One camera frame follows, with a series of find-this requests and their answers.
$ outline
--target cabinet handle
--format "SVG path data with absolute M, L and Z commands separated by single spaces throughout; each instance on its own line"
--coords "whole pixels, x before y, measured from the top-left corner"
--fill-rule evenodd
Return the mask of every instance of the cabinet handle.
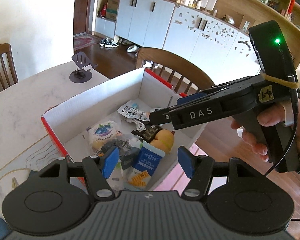
M 204 27 L 203 27 L 203 30 L 202 31 L 204 31 L 205 30 L 205 27 L 206 27 L 206 24 L 208 23 L 208 21 L 207 20 L 205 20 L 205 24 L 204 24 Z
M 197 26 L 198 29 L 200 29 L 201 22 L 202 22 L 202 18 L 200 19 L 199 25 Z

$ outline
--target chair back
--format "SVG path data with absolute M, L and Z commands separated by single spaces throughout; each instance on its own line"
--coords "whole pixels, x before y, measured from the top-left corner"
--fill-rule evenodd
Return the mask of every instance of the chair back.
M 0 44 L 0 92 L 16 83 L 18 83 L 18 78 L 13 64 L 11 46 L 8 43 Z
M 176 93 L 193 94 L 214 86 L 208 75 L 196 65 L 169 51 L 156 48 L 140 48 L 137 55 L 136 69 L 143 66 L 144 60 L 153 62 L 151 71 L 157 73 L 163 79 L 166 77 L 167 82 L 174 85 Z M 162 68 L 155 69 L 156 64 L 162 65 Z M 189 84 L 184 81 L 185 78 L 189 80 Z

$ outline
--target rug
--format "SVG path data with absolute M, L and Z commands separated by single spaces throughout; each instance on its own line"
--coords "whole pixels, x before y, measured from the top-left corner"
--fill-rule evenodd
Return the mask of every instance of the rug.
M 93 36 L 91 34 L 83 34 L 73 38 L 73 47 L 74 51 L 78 49 L 83 49 L 85 47 L 98 44 L 101 41 L 101 38 Z

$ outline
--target cardboard box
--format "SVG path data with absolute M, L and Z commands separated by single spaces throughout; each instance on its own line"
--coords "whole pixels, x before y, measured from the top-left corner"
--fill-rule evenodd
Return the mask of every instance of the cardboard box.
M 181 96 L 176 94 L 169 83 L 148 69 L 139 68 L 106 81 L 75 97 L 55 106 L 42 115 L 42 122 L 53 143 L 63 156 L 70 155 L 80 162 L 90 155 L 82 132 L 87 127 L 104 120 L 108 115 L 129 100 L 138 100 L 141 110 L 172 106 Z M 162 126 L 174 130 L 171 123 Z M 123 133 L 135 130 L 135 124 L 122 121 Z M 146 190 L 153 190 L 177 164 L 177 150 L 184 145 L 189 148 L 199 137 L 204 125 L 176 130 L 174 145 L 154 172 Z
M 111 20 L 117 19 L 119 0 L 108 0 L 106 18 Z

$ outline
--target yellow toy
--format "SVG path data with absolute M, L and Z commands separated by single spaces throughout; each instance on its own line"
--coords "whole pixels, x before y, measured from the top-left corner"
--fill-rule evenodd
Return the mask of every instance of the yellow toy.
M 150 142 L 150 144 L 157 149 L 160 149 L 164 151 L 166 154 L 168 154 L 173 146 L 174 143 L 174 131 L 169 130 L 161 130 L 159 131 L 154 140 Z

